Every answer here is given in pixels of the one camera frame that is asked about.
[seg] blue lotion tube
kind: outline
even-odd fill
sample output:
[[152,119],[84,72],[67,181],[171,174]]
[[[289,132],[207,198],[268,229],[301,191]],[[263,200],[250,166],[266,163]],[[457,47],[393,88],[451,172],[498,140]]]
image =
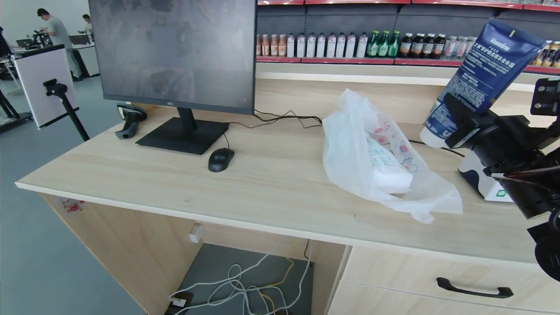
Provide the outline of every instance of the blue lotion tube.
[[424,122],[420,138],[432,147],[445,147],[445,139],[457,130],[443,102],[453,94],[477,113],[486,112],[514,79],[536,57],[545,41],[490,19],[465,61],[437,98]]

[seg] computer mouse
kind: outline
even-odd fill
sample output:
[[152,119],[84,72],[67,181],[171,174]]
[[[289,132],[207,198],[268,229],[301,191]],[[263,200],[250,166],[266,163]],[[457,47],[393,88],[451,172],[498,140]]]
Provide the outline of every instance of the computer mouse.
[[210,155],[208,160],[208,170],[210,172],[221,172],[227,169],[231,159],[234,158],[235,152],[232,149],[223,147],[218,149]]

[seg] vaseline logo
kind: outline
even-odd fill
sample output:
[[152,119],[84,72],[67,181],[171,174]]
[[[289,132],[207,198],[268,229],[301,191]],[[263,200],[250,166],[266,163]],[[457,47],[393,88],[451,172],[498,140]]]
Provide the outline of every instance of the vaseline logo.
[[510,48],[509,48],[506,44],[500,43],[500,42],[497,41],[495,38],[492,38],[492,40],[490,40],[490,43],[492,43],[492,44],[494,44],[494,45],[500,47],[502,50],[505,50],[505,51],[507,51],[507,52],[510,51]]

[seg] drawer handle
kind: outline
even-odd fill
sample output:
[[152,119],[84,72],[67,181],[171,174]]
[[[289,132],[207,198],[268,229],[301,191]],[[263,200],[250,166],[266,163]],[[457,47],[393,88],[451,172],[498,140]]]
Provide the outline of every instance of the drawer handle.
[[511,291],[510,288],[506,288],[506,287],[498,288],[498,294],[489,294],[489,293],[480,293],[480,292],[458,289],[458,288],[454,287],[453,284],[451,284],[451,281],[449,281],[449,279],[446,279],[446,278],[438,277],[436,280],[437,280],[437,285],[440,288],[445,289],[447,291],[453,291],[453,292],[470,294],[470,295],[477,295],[479,297],[497,298],[497,299],[507,299],[507,298],[512,297],[514,295],[513,291]]

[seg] monitor base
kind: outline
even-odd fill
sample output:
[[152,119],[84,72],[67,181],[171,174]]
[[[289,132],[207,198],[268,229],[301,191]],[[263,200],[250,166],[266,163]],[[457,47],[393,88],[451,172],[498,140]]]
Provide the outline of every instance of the monitor base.
[[203,155],[227,131],[230,125],[228,123],[194,120],[196,127],[190,129],[185,128],[183,118],[173,117],[169,119],[138,140],[136,144]]

